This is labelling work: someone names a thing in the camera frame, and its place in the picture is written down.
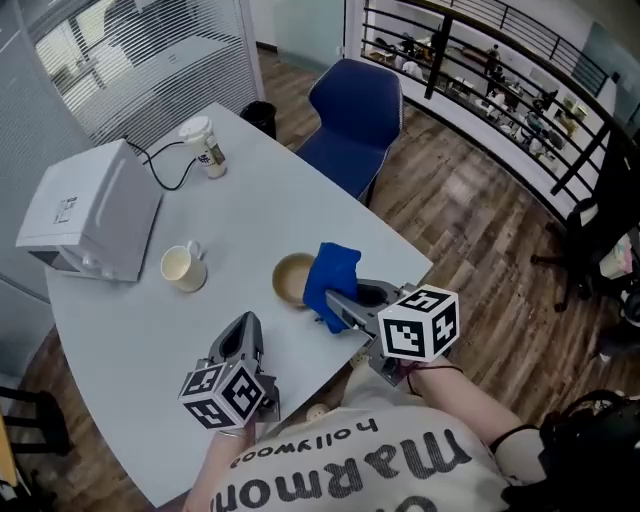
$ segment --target window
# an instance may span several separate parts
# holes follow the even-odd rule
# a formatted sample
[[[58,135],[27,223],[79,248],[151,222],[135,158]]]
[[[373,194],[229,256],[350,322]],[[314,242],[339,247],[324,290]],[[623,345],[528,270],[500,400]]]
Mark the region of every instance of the window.
[[[39,32],[36,50],[95,144],[126,134],[144,146],[213,101],[239,112],[257,99],[236,5],[87,1]]]

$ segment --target bowl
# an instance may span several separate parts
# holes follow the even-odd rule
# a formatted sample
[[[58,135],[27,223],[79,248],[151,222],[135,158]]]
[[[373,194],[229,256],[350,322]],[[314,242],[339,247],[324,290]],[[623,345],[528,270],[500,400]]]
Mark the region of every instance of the bowl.
[[[306,307],[302,296],[314,260],[311,254],[296,252],[278,262],[273,269],[272,285],[280,299],[296,308]]]

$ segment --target cable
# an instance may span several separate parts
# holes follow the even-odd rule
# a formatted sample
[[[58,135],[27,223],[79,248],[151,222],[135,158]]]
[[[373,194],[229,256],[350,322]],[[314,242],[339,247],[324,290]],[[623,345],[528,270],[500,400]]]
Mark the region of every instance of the cable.
[[[184,142],[178,140],[176,142],[170,142],[169,144],[167,144],[166,146],[162,146],[158,151],[156,151],[153,155],[151,155],[151,160],[153,160],[155,157],[157,157],[160,153],[162,153],[165,149],[170,148],[171,146],[182,146],[184,145]],[[149,163],[149,160],[147,160],[146,162],[142,162],[142,165],[145,165]]]
[[[180,187],[182,187],[182,185],[184,185],[185,180],[187,179],[187,176],[189,174],[189,171],[191,170],[191,166],[195,163],[196,159],[194,158],[193,160],[191,160],[191,162],[189,162],[189,165],[187,165],[187,168],[184,171],[184,174],[182,175],[182,178],[180,179],[180,182],[175,186],[175,187],[168,187],[167,185],[165,185],[164,183],[162,183],[162,181],[160,181],[160,178],[158,178],[158,175],[156,174],[156,170],[153,168],[153,162],[151,161],[154,157],[158,156],[160,153],[162,153],[165,149],[171,147],[171,146],[177,146],[180,144],[183,144],[183,142],[171,142],[170,144],[167,144],[166,146],[163,146],[162,148],[160,148],[158,151],[156,151],[153,156],[149,155],[149,153],[147,153],[147,151],[145,149],[142,149],[140,146],[137,146],[136,144],[134,144],[133,142],[127,140],[127,138],[125,137],[124,139],[127,144],[129,144],[129,146],[131,146],[133,149],[137,149],[138,151],[140,151],[141,153],[144,153],[144,155],[147,157],[147,161],[143,162],[142,165],[145,164],[149,164],[149,168],[151,169],[151,174],[153,174],[153,177],[156,179],[156,181],[158,182],[158,184],[165,190],[168,190],[169,192],[173,192],[174,190],[178,190]]]

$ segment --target railing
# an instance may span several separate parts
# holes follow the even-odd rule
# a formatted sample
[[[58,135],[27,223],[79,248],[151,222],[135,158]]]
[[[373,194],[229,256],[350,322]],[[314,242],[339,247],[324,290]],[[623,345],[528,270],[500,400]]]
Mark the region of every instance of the railing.
[[[434,29],[423,23],[404,18],[397,14],[371,8],[367,1],[365,7],[366,16],[363,23],[364,37],[362,38],[362,57],[373,60],[379,65],[392,69],[423,85],[425,87],[424,97],[426,99],[432,99],[435,94],[446,96],[449,100],[482,119],[486,124],[500,133],[501,136],[526,152],[544,172],[552,178],[554,185],[549,191],[552,196],[557,195],[560,191],[564,191],[577,203],[579,198],[571,187],[567,186],[574,178],[588,191],[589,195],[593,193],[593,183],[595,180],[590,180],[589,182],[585,179],[581,170],[588,164],[595,171],[596,175],[600,173],[601,163],[594,163],[592,156],[596,150],[604,151],[606,156],[608,150],[603,144],[603,140],[610,133],[614,133],[616,137],[624,141],[628,151],[634,153],[635,161],[637,146],[628,137],[624,129],[593,96],[582,90],[571,77],[562,73],[553,64],[549,63],[547,59],[540,57],[519,42],[504,35],[499,29],[489,27],[475,18],[465,16],[445,7],[428,4],[423,0],[402,0],[402,3],[419,6],[437,15],[440,21],[439,28]],[[370,14],[376,15],[375,25],[370,23],[373,18]],[[385,28],[383,26],[384,23],[379,22],[381,19],[391,19],[393,21],[391,26],[396,30]],[[398,21],[406,23],[407,30],[404,28],[398,29]],[[451,28],[454,22],[456,25],[461,24],[482,32],[492,40],[498,41],[505,47],[517,52],[522,58],[529,61],[530,64],[534,64],[543,70],[549,77],[564,85],[569,91],[576,95],[579,101],[590,109],[589,115],[598,116],[598,118],[602,120],[602,126],[596,130],[591,130],[585,125],[583,120],[576,115],[575,111],[572,111],[567,105],[558,101],[555,97],[550,97],[548,94],[549,91],[545,91],[529,76],[525,76],[507,64],[499,61],[493,62],[493,66],[500,65],[512,75],[511,85],[505,80],[494,79],[493,76],[485,74],[487,71],[486,65],[484,66],[484,70],[482,66],[480,69],[477,69],[477,66],[474,66],[472,62],[465,59],[463,52],[469,50],[470,52],[475,52],[477,55],[486,57],[486,48],[478,48],[459,37],[452,36]],[[432,35],[431,43],[425,42],[425,40],[418,41],[407,36],[406,33],[412,28],[418,28],[430,33]],[[400,44],[397,46],[385,44],[380,38],[372,35],[373,31],[381,37],[388,35],[397,38]],[[372,49],[379,50],[382,58],[375,58],[373,56],[375,52],[372,52]],[[400,57],[401,60],[405,62],[410,61],[415,63],[422,70],[422,73],[426,71],[428,73],[426,79],[424,76],[423,78],[419,78],[414,73],[409,72],[408,69],[395,68],[396,57]],[[445,69],[448,63],[453,63],[458,67],[457,69],[464,69],[467,73],[471,73],[478,84],[486,84],[489,88],[493,88],[495,91],[502,93],[504,96],[504,98],[502,98],[503,102],[497,102],[497,96],[488,97],[480,92],[480,86],[476,87],[471,82],[466,82],[464,79],[461,80],[459,77],[449,74]],[[520,88],[518,91],[518,88],[513,85],[515,83],[517,86],[518,82],[526,83],[527,86],[537,94],[534,95],[524,88]],[[475,101],[476,99],[481,100],[480,105]],[[556,114],[553,119],[545,117],[545,115],[548,114],[549,107],[547,106],[545,109],[542,109],[542,105],[540,104],[541,99],[544,99],[551,106],[557,107],[558,112],[561,114]],[[580,145],[573,140],[572,134],[562,129],[560,121],[562,118],[570,120],[575,126],[584,130],[584,133],[589,138],[588,142]],[[571,161],[571,158],[565,151],[566,147],[571,147],[575,150],[576,155],[573,161]],[[551,169],[549,162],[559,163],[563,168]]]
[[[569,41],[500,0],[433,0],[433,3],[500,29],[572,75],[594,96],[598,95],[607,80],[607,73]]]

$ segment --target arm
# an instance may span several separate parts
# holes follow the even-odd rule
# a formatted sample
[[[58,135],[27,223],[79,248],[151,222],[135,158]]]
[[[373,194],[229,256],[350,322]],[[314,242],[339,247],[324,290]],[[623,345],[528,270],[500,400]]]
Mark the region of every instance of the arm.
[[[451,363],[439,357],[431,366]],[[515,414],[455,369],[416,370],[409,377],[425,402],[461,420],[486,445],[522,426]]]
[[[230,431],[242,437],[216,434],[198,473],[198,478],[187,496],[182,512],[209,512],[211,496],[231,463],[243,451],[255,444],[255,424]]]

